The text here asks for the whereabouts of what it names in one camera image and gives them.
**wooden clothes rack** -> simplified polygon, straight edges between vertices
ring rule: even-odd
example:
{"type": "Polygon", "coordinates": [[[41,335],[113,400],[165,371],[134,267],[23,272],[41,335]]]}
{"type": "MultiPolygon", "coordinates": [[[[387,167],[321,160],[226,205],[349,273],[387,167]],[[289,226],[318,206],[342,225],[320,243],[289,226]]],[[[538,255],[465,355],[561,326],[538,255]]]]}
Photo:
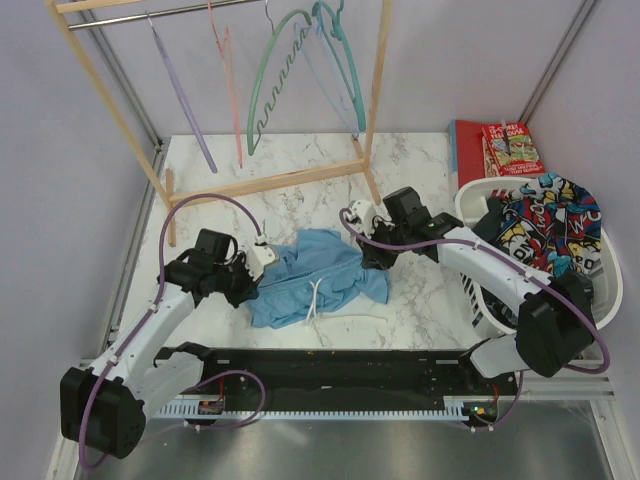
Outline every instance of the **wooden clothes rack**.
{"type": "MultiPolygon", "coordinates": [[[[84,68],[87,76],[93,83],[93,86],[100,94],[102,101],[105,103],[109,113],[115,120],[116,124],[122,131],[125,139],[129,143],[129,146],[133,150],[136,160],[142,167],[145,175],[153,185],[158,196],[162,199],[168,210],[171,210],[175,204],[184,200],[185,198],[198,193],[219,193],[230,197],[238,197],[241,195],[247,195],[250,193],[264,192],[267,190],[273,190],[276,188],[290,187],[294,185],[300,185],[303,183],[315,182],[318,180],[326,180],[328,178],[341,177],[344,175],[352,175],[355,173],[362,173],[367,181],[369,189],[371,190],[371,196],[376,204],[380,203],[380,193],[376,185],[373,173],[371,172],[371,149],[373,145],[373,135],[375,133],[376,121],[378,118],[378,104],[380,102],[380,89],[382,87],[382,72],[384,69],[384,60],[387,50],[387,40],[389,38],[389,29],[391,27],[391,11],[394,0],[382,0],[382,11],[380,14],[380,27],[378,30],[378,41],[376,50],[376,63],[373,72],[373,81],[371,85],[371,105],[369,108],[369,119],[367,124],[367,132],[365,138],[364,148],[360,144],[359,140],[352,137],[352,143],[355,150],[355,160],[347,160],[344,162],[334,163],[324,167],[308,168],[305,170],[299,170],[296,172],[284,173],[280,175],[273,175],[270,177],[259,178],[255,180],[249,180],[240,183],[234,183],[231,185],[225,185],[221,187],[213,187],[206,190],[199,190],[195,192],[177,193],[174,191],[174,175],[170,169],[166,169],[165,182],[163,185],[156,173],[152,168],[152,162],[144,153],[140,142],[133,133],[131,127],[127,124],[124,115],[118,108],[113,96],[109,92],[109,89],[105,85],[104,81],[100,77],[95,65],[91,61],[91,58],[87,54],[86,50],[75,35],[76,30],[82,28],[100,27],[103,25],[124,23],[128,21],[135,21],[140,19],[146,19],[147,15],[137,15],[133,17],[124,17],[120,19],[110,19],[106,21],[93,22],[88,24],[71,25],[68,23],[65,14],[79,12],[94,8],[108,8],[116,5],[123,5],[128,3],[137,3],[143,0],[80,0],[71,3],[56,3],[56,0],[45,0],[45,6],[49,10],[53,20],[55,21],[62,36],[66,39],[67,43],[76,55],[78,62],[84,68]]],[[[223,7],[233,4],[248,3],[252,0],[222,0],[218,2],[212,2],[213,7],[223,7]]],[[[150,14],[151,16],[163,16],[171,15],[174,13],[184,13],[187,11],[196,11],[206,8],[204,5],[195,5],[193,7],[183,7],[173,10],[166,10],[164,12],[156,12],[150,14]]],[[[199,199],[194,202],[190,202],[188,205],[194,205],[197,203],[204,203],[213,201],[213,199],[199,199]]],[[[168,242],[169,245],[174,247],[176,245],[176,227],[175,216],[169,225],[168,242]]]]}

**clothes hanger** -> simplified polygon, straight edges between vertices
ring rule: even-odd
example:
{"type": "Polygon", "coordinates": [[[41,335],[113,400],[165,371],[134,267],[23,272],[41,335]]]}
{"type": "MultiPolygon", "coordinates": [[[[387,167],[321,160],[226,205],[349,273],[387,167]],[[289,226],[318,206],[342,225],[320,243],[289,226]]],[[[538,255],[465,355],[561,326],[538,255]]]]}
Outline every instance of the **clothes hanger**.
{"type": "Polygon", "coordinates": [[[156,42],[156,46],[158,47],[158,51],[160,52],[160,56],[162,57],[162,61],[164,62],[164,66],[167,69],[167,73],[169,74],[169,78],[171,79],[171,84],[173,85],[173,89],[178,96],[178,100],[180,101],[180,106],[182,106],[182,111],[184,115],[187,117],[187,121],[191,126],[191,130],[198,140],[198,144],[200,145],[200,150],[202,150],[202,154],[204,155],[204,159],[209,164],[209,168],[213,173],[218,173],[218,167],[216,167],[215,162],[213,161],[213,156],[207,147],[207,144],[204,141],[204,137],[202,136],[202,132],[200,131],[200,127],[198,126],[198,122],[196,121],[196,117],[193,115],[193,111],[191,110],[191,105],[189,105],[189,101],[187,100],[187,95],[184,93],[184,89],[180,84],[180,80],[178,79],[178,74],[176,73],[175,68],[173,67],[173,63],[169,58],[167,50],[164,47],[164,43],[158,35],[155,27],[153,26],[153,22],[151,21],[151,17],[147,13],[147,20],[149,20],[149,25],[151,25],[151,32],[153,33],[153,38],[156,42]]]}
{"type": "MultiPolygon", "coordinates": [[[[353,107],[356,111],[356,116],[358,119],[358,128],[360,131],[364,131],[366,129],[366,115],[364,112],[364,105],[362,102],[362,95],[360,92],[360,83],[358,81],[358,74],[355,68],[355,62],[353,60],[353,55],[351,54],[351,48],[349,47],[349,42],[347,41],[347,37],[340,25],[340,17],[339,13],[342,12],[344,8],[344,0],[340,0],[340,7],[338,8],[338,15],[333,12],[331,7],[329,7],[326,2],[323,0],[319,0],[313,4],[311,9],[311,14],[314,16],[322,30],[322,34],[325,37],[326,41],[329,43],[329,47],[331,53],[334,56],[336,64],[338,65],[338,69],[340,72],[340,76],[346,86],[347,92],[349,93],[349,98],[353,107]],[[349,75],[351,77],[351,81],[347,77],[345,73],[345,69],[342,66],[340,58],[338,57],[338,53],[331,41],[329,34],[327,33],[326,27],[324,25],[324,21],[322,19],[322,9],[325,9],[330,17],[331,17],[331,30],[330,35],[332,38],[335,38],[338,42],[340,42],[344,48],[345,56],[347,57],[347,64],[349,68],[349,75]]],[[[249,155],[253,155],[255,152],[257,144],[260,142],[262,138],[262,131],[266,128],[269,123],[270,113],[273,112],[276,103],[277,97],[282,92],[284,88],[284,80],[289,75],[291,70],[291,65],[296,59],[297,53],[301,50],[304,40],[307,38],[307,35],[310,31],[310,27],[312,26],[311,16],[307,11],[302,9],[295,9],[289,12],[278,24],[278,26],[274,29],[273,34],[271,35],[271,39],[267,43],[264,54],[262,56],[262,60],[260,62],[260,66],[258,67],[258,73],[256,75],[256,80],[253,86],[253,93],[251,96],[251,105],[249,107],[249,118],[247,122],[247,147],[249,150],[249,155]],[[267,67],[267,63],[269,62],[269,57],[271,56],[271,52],[273,51],[273,47],[278,39],[278,36],[283,31],[285,25],[295,16],[302,15],[306,22],[306,27],[300,28],[299,34],[295,36],[295,40],[292,45],[291,53],[287,54],[286,62],[284,68],[280,69],[280,73],[278,75],[278,83],[271,88],[271,101],[267,101],[264,104],[264,119],[259,119],[257,124],[255,124],[255,130],[257,131],[257,137],[254,138],[254,123],[255,123],[255,111],[256,105],[258,102],[258,96],[260,94],[260,87],[262,86],[262,80],[264,77],[264,72],[267,67]]]]}
{"type": "MultiPolygon", "coordinates": [[[[316,34],[316,37],[320,39],[320,43],[322,43],[322,47],[325,51],[325,54],[327,55],[327,59],[331,64],[331,73],[333,74],[333,78],[336,82],[337,87],[340,88],[340,81],[342,79],[335,65],[335,62],[332,61],[331,50],[329,49],[329,45],[327,44],[326,39],[322,35],[322,29],[320,28],[320,25],[318,25],[317,27],[303,27],[298,22],[294,22],[293,31],[296,36],[299,34],[299,30],[302,28],[307,28],[307,29],[310,28],[313,31],[313,33],[316,34]]],[[[318,75],[318,72],[315,66],[313,65],[313,62],[311,61],[311,57],[307,55],[307,51],[304,48],[304,44],[302,45],[301,51],[302,51],[302,54],[304,55],[304,59],[307,61],[307,65],[309,65],[309,68],[311,69],[311,73],[313,73],[313,77],[315,78],[316,83],[322,90],[322,93],[324,94],[325,98],[331,105],[331,108],[333,108],[333,111],[336,112],[336,115],[338,115],[338,118],[340,118],[340,121],[342,122],[342,124],[347,128],[347,130],[351,132],[351,135],[354,138],[358,138],[358,136],[360,135],[360,130],[358,128],[358,121],[357,121],[357,118],[354,118],[354,112],[351,109],[347,108],[347,106],[345,105],[344,95],[342,95],[342,92],[339,93],[340,107],[341,107],[340,109],[331,98],[331,95],[329,95],[329,92],[327,91],[324,84],[322,83],[322,80],[320,80],[320,75],[318,75]]]]}
{"type": "Polygon", "coordinates": [[[273,20],[271,20],[271,16],[269,15],[269,0],[264,0],[264,14],[267,16],[267,19],[271,24],[271,35],[273,35],[275,28],[273,28],[273,20]]]}
{"type": "Polygon", "coordinates": [[[236,133],[236,150],[238,152],[238,164],[240,168],[243,167],[243,155],[242,155],[242,137],[240,134],[240,113],[238,108],[238,95],[236,91],[236,75],[235,68],[233,66],[233,51],[231,49],[231,31],[229,28],[224,30],[224,38],[220,43],[218,37],[218,31],[216,29],[216,22],[213,17],[213,8],[211,7],[211,0],[207,0],[209,8],[209,18],[211,20],[211,27],[213,28],[213,35],[216,37],[216,45],[220,52],[220,58],[222,58],[222,66],[224,69],[224,78],[227,86],[227,95],[229,96],[229,103],[231,104],[231,116],[233,118],[233,129],[236,133]]]}

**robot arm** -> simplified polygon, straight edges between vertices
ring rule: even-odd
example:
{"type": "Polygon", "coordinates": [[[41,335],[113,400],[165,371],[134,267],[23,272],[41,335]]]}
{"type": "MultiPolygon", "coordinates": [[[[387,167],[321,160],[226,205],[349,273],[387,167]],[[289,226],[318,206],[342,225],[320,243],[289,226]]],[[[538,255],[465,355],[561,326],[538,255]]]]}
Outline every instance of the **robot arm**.
{"type": "Polygon", "coordinates": [[[149,308],[145,306],[87,369],[71,368],[64,375],[60,382],[63,436],[78,441],[89,393],[107,371],[91,409],[86,443],[117,458],[126,457],[138,444],[147,420],[201,379],[208,350],[195,344],[171,349],[168,360],[154,365],[171,333],[211,293],[223,293],[234,307],[257,298],[264,269],[276,262],[277,252],[268,245],[254,245],[245,254],[238,250],[235,238],[201,230],[195,248],[165,266],[165,289],[149,321],[140,326],[149,308]],[[226,260],[232,242],[234,255],[226,260]],[[137,333],[117,358],[115,352],[134,330],[137,333]]]}
{"type": "Polygon", "coordinates": [[[365,268],[388,269],[394,265],[401,251],[386,249],[385,245],[434,240],[437,244],[413,250],[414,253],[467,275],[518,314],[515,334],[481,342],[463,355],[462,363],[467,360],[470,375],[493,378],[531,369],[552,377],[593,342],[582,322],[537,285],[548,285],[559,292],[594,324],[591,289],[580,275],[568,271],[554,278],[521,264],[518,268],[524,273],[517,274],[506,264],[513,263],[508,255],[464,227],[460,220],[447,213],[432,217],[412,188],[388,195],[384,204],[391,222],[377,217],[373,204],[364,200],[352,202],[346,215],[346,221],[366,237],[358,239],[365,268]],[[367,239],[377,245],[364,241],[367,239]]]}

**metal hanging rod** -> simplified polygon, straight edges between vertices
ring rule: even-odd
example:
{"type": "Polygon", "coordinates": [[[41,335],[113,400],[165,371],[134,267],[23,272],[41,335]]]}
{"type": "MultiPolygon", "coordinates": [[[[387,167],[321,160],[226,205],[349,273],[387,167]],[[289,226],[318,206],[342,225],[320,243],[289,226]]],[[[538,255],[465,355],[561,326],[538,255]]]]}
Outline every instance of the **metal hanging rod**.
{"type": "MultiPolygon", "coordinates": [[[[231,5],[240,5],[244,3],[260,2],[262,0],[219,0],[217,2],[211,2],[212,8],[230,7],[231,5]]],[[[146,20],[148,17],[158,18],[167,17],[169,15],[179,15],[181,13],[197,12],[200,10],[206,10],[208,5],[202,3],[200,5],[191,5],[188,7],[170,8],[167,10],[159,10],[157,12],[140,13],[138,15],[129,15],[128,17],[107,18],[105,20],[97,20],[95,22],[86,23],[74,23],[69,25],[69,30],[84,30],[87,28],[106,27],[108,25],[118,25],[120,23],[137,22],[138,20],[146,20]]]]}

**black metal plate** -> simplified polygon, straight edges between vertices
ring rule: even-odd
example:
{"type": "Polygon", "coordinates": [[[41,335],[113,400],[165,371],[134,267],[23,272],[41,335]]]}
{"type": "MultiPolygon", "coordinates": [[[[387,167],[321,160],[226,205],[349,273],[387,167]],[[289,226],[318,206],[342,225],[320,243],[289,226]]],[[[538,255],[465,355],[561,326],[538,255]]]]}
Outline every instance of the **black metal plate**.
{"type": "MultiPolygon", "coordinates": [[[[226,370],[247,370],[265,384],[265,411],[437,410],[445,396],[486,396],[496,384],[502,395],[515,394],[513,374],[469,388],[457,359],[462,350],[215,350],[203,378],[226,370]]],[[[217,392],[219,384],[207,387],[217,392]]],[[[249,378],[224,381],[227,410],[250,411],[260,400],[249,378]]]]}

